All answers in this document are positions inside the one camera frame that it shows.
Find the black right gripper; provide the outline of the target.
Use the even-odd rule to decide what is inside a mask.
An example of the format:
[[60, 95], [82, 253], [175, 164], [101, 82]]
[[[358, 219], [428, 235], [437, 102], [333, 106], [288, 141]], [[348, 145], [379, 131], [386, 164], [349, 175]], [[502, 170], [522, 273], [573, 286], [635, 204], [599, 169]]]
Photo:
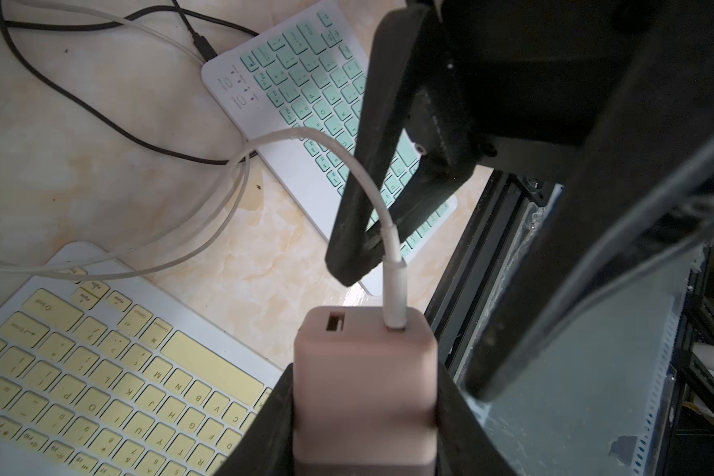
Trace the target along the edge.
[[714, 1], [444, 1], [440, 21], [452, 174], [492, 135], [545, 163], [593, 129], [472, 352], [465, 389], [489, 402], [583, 309], [714, 229]]

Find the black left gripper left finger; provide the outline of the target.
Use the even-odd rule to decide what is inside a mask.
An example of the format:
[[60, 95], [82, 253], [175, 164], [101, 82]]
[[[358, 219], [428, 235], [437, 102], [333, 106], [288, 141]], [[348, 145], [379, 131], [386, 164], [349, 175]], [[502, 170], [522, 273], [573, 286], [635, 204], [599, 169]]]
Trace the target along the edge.
[[215, 475], [294, 475], [294, 365], [290, 364], [250, 430]]

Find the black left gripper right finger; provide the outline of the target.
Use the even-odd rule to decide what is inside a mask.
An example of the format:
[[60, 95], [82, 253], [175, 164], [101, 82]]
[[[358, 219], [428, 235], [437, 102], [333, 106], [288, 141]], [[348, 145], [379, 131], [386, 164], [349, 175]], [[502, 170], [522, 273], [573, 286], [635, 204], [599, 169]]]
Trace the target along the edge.
[[443, 365], [438, 365], [436, 426], [436, 475], [516, 475], [515, 470], [489, 440]]

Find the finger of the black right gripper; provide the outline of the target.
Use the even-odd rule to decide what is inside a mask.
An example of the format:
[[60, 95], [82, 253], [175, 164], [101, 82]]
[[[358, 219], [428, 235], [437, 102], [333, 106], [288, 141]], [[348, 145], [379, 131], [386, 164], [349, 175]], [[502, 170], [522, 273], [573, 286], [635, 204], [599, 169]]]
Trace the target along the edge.
[[[369, 56], [355, 159], [365, 168], [370, 184], [383, 186], [411, 106], [430, 79], [434, 44], [442, 42], [434, 8], [415, 4], [387, 14], [379, 24]], [[410, 238], [449, 197], [445, 174], [427, 166], [418, 170], [390, 207], [402, 242]], [[328, 271], [351, 286], [375, 269], [388, 251], [380, 226], [368, 224], [377, 208], [370, 204], [355, 176], [348, 179], [326, 252]]]

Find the pink USB charger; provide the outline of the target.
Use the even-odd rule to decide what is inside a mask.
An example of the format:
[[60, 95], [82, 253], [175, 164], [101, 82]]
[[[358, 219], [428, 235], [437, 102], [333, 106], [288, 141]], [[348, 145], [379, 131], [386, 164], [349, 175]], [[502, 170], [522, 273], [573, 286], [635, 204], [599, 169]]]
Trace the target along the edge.
[[297, 475], [432, 475], [438, 343], [411, 307], [402, 330], [380, 307], [316, 307], [293, 362]]

